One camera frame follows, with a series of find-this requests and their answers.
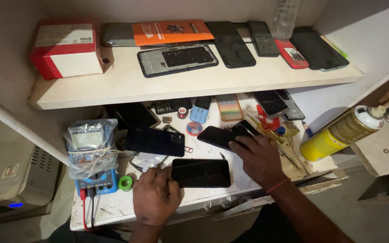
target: plastic bag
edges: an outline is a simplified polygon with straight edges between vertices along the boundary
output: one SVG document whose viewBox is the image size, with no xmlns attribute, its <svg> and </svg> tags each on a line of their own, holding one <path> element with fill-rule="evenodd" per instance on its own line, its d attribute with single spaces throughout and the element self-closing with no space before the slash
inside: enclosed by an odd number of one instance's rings
<svg viewBox="0 0 389 243">
<path fill-rule="evenodd" d="M 118 153 L 113 143 L 117 119 L 78 121 L 64 134 L 69 152 L 69 171 L 72 179 L 86 179 L 107 169 L 118 168 Z"/>
<path fill-rule="evenodd" d="M 160 165 L 166 157 L 167 155 L 140 152 L 132 158 L 131 162 L 142 172 L 146 172 L 149 168 Z"/>
</svg>

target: plastic bottle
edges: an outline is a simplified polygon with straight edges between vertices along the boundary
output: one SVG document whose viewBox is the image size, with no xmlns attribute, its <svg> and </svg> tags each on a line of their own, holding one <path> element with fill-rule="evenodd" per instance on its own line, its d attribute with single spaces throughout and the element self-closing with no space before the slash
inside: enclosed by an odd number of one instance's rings
<svg viewBox="0 0 389 243">
<path fill-rule="evenodd" d="M 352 143 L 379 131 L 385 107 L 357 106 L 301 145 L 301 154 L 310 161 L 338 152 Z"/>
<path fill-rule="evenodd" d="M 271 34 L 277 40 L 289 40 L 294 32 L 295 20 L 301 0 L 278 0 L 271 25 Z"/>
</svg>

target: red feature phone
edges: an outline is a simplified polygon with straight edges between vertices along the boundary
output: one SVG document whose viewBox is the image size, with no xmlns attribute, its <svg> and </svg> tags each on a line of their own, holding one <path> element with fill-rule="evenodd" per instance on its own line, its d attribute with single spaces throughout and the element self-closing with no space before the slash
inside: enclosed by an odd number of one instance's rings
<svg viewBox="0 0 389 243">
<path fill-rule="evenodd" d="M 274 40 L 281 56 L 294 69 L 304 69 L 309 67 L 309 63 L 304 59 L 295 46 L 287 40 Z"/>
</svg>

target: red thread bracelet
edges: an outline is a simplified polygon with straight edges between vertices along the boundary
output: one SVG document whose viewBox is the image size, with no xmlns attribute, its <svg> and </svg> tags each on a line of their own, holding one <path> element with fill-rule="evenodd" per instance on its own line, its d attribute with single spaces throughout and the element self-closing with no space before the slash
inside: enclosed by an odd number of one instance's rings
<svg viewBox="0 0 389 243">
<path fill-rule="evenodd" d="M 286 178 L 285 180 L 277 183 L 275 186 L 271 187 L 270 189 L 267 190 L 267 194 L 270 194 L 270 192 L 272 192 L 274 189 L 276 189 L 277 187 L 283 185 L 283 183 L 287 182 L 287 181 L 290 181 L 289 178 Z"/>
</svg>

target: ventilation grille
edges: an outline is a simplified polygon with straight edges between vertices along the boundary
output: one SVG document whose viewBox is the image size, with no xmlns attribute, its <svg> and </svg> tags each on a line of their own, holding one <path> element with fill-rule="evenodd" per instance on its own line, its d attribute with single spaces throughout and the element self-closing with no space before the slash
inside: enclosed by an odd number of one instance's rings
<svg viewBox="0 0 389 243">
<path fill-rule="evenodd" d="M 51 172 L 54 168 L 58 169 L 58 160 L 51 156 L 48 152 L 44 151 L 39 146 L 33 148 L 31 155 L 31 164 L 41 169 L 45 169 L 47 172 Z"/>
</svg>

